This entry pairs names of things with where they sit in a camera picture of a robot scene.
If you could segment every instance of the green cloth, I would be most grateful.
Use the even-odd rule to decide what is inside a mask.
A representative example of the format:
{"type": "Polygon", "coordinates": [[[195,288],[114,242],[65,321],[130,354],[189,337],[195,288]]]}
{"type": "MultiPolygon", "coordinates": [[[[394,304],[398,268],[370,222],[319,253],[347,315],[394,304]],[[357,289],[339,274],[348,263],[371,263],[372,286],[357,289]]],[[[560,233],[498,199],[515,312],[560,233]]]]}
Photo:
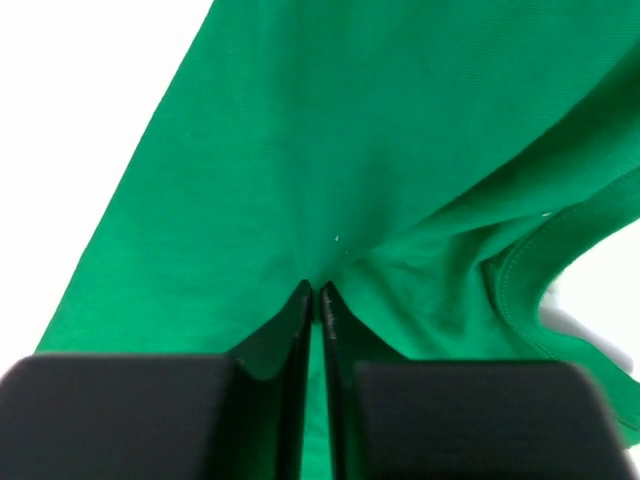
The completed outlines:
{"type": "Polygon", "coordinates": [[[333,280],[410,358],[581,365],[639,443],[640,386],[537,317],[640,217],[639,87],[636,0],[216,0],[38,351],[220,352],[333,280]]]}

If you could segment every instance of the white surface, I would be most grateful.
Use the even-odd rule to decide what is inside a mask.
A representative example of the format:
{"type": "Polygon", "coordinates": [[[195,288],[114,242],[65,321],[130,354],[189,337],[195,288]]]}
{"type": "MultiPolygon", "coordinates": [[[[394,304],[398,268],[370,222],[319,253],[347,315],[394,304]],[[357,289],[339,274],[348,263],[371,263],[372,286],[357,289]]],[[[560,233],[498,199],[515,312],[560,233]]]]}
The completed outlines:
{"type": "MultiPolygon", "coordinates": [[[[35,347],[210,3],[0,1],[0,375],[35,347]]],[[[639,245],[636,223],[559,289],[636,372],[639,245]]]]}

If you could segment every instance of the green fabric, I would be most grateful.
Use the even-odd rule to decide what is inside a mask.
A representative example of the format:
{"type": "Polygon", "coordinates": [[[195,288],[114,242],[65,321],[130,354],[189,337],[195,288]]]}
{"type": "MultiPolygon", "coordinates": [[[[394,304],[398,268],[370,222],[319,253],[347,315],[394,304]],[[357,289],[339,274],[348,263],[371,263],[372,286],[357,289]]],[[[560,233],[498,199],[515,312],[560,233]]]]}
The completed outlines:
{"type": "Polygon", "coordinates": [[[333,280],[411,358],[578,363],[639,443],[640,386],[537,318],[640,217],[638,85],[635,0],[216,0],[38,351],[219,352],[333,280]]]}

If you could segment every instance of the black plastic part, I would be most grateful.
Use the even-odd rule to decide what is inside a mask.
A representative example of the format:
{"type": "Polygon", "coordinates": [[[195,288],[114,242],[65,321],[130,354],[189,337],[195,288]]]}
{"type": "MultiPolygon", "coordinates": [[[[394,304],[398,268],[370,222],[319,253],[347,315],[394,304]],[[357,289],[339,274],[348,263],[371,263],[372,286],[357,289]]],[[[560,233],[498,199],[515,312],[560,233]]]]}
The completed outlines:
{"type": "Polygon", "coordinates": [[[320,298],[335,480],[634,478],[578,368],[412,362],[320,298]]]}
{"type": "Polygon", "coordinates": [[[35,355],[0,383],[0,480],[295,480],[312,293],[224,355],[35,355]]]}

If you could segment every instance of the green garment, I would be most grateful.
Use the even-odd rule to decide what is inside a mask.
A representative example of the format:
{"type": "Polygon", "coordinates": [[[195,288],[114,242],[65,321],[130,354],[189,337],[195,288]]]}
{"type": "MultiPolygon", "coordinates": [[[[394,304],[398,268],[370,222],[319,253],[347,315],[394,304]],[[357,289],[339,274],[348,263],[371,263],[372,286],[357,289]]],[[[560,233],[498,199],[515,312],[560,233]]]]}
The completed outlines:
{"type": "Polygon", "coordinates": [[[333,280],[410,358],[581,365],[632,445],[640,385],[537,309],[638,217],[637,0],[216,0],[38,351],[220,352],[333,280]]]}

